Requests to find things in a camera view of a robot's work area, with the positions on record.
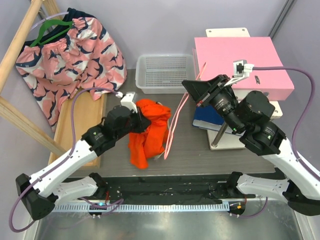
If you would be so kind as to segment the orange shorts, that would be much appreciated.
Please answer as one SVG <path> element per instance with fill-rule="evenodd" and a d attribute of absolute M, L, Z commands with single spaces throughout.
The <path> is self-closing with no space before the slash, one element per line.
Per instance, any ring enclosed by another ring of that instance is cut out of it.
<path fill-rule="evenodd" d="M 129 134 L 130 162 L 138 169 L 146 169 L 149 166 L 148 159 L 165 151 L 171 109 L 150 99 L 141 99 L 136 105 L 151 124 L 143 133 Z"/>

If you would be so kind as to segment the pink wire hanger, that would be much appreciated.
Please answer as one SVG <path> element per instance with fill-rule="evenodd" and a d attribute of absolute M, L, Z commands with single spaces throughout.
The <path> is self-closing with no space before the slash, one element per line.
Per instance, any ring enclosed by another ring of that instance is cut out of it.
<path fill-rule="evenodd" d="M 176 130 L 176 127 L 178 124 L 178 119 L 179 119 L 181 110 L 183 109 L 184 105 L 186 104 L 187 100 L 189 99 L 189 96 L 190 95 L 187 92 L 182 96 L 182 98 L 177 106 L 177 109 L 173 115 L 171 123 L 169 125 L 168 137 L 167 137 L 166 146 L 165 146 L 164 153 L 163 153 L 163 157 L 165 160 L 168 158 L 171 147 L 172 147 L 172 143 L 174 140 L 174 133 L 175 133 L 175 130 Z"/>

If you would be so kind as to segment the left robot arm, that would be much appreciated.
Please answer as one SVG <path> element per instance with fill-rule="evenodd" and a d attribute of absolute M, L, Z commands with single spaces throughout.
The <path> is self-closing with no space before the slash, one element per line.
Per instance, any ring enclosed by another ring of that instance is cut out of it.
<path fill-rule="evenodd" d="M 31 218 L 40 220 L 57 205 L 81 197 L 102 199 L 108 185 L 98 173 L 93 172 L 72 182 L 65 182 L 65 179 L 113 148 L 124 136 L 143 133 L 150 125 L 151 121 L 143 116 L 141 110 L 117 105 L 53 163 L 31 176 L 19 175 L 15 180 L 17 192 Z"/>

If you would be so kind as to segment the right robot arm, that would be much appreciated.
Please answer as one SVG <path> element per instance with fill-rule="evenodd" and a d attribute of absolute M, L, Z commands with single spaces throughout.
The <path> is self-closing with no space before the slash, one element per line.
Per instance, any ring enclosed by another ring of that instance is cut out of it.
<path fill-rule="evenodd" d="M 232 172 L 225 184 L 232 198 L 248 195 L 280 200 L 305 216 L 320 214 L 320 175 L 306 170 L 307 162 L 296 157 L 286 134 L 271 121 L 275 107 L 260 91 L 250 91 L 237 100 L 227 75 L 208 81 L 184 80 L 183 87 L 198 107 L 212 106 L 232 129 L 240 134 L 246 149 L 272 163 L 285 179 L 268 179 Z"/>

